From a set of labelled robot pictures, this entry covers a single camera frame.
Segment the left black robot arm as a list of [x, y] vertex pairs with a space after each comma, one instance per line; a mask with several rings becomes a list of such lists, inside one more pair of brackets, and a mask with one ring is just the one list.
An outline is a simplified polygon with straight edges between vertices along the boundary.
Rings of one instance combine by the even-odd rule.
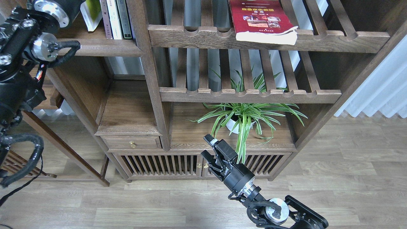
[[1, 172], [6, 188], [28, 175], [42, 159], [43, 139], [35, 134], [7, 132], [22, 120], [22, 111], [32, 111], [46, 99], [42, 89], [47, 68], [68, 61], [80, 42], [58, 42], [55, 33], [69, 27], [83, 0], [29, 0], [17, 6], [1, 25], [0, 122], [1, 163], [16, 142], [32, 142], [34, 150], [26, 165], [11, 176]]

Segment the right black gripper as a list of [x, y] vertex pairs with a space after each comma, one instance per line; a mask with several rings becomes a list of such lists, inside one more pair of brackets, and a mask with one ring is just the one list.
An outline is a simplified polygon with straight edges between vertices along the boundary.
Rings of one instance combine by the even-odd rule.
[[242, 189], [247, 183], [252, 183], [254, 174], [243, 164], [237, 162], [237, 153], [223, 139], [215, 139], [210, 134], [204, 140], [212, 146], [215, 155], [207, 150], [202, 151], [202, 156], [207, 160], [209, 171], [236, 196], [243, 193]]

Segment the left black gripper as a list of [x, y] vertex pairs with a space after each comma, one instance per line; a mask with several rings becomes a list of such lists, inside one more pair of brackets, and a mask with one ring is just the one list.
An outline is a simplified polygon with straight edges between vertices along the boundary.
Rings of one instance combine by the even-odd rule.
[[59, 9], [63, 11], [64, 22], [73, 22], [84, 2], [85, 0], [57, 0]]

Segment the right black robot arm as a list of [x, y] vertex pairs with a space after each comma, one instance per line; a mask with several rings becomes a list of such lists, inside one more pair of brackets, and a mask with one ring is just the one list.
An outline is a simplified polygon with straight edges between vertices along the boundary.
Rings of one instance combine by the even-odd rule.
[[294, 221], [292, 229], [325, 229], [327, 220], [297, 199], [286, 196], [265, 199], [261, 188], [253, 184], [254, 174], [243, 164], [237, 163], [237, 153], [224, 141], [210, 134], [205, 141], [212, 146], [215, 155], [202, 151], [209, 170], [231, 191], [230, 200], [236, 200], [246, 207], [248, 218], [259, 228], [282, 229], [288, 218]]

